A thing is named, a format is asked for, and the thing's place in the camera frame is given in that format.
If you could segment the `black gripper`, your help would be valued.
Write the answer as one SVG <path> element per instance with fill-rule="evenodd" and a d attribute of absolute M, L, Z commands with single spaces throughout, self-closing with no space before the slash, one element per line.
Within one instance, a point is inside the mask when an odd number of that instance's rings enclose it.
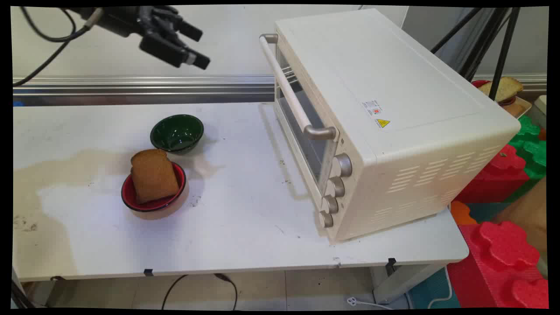
<path fill-rule="evenodd" d="M 140 50 L 174 67 L 187 64 L 205 70 L 210 64 L 207 56 L 175 43 L 181 41 L 178 33 L 198 42 L 203 32 L 172 6 L 74 7 L 72 12 L 86 20 L 88 28 L 99 26 L 124 38 L 144 35 Z"/>

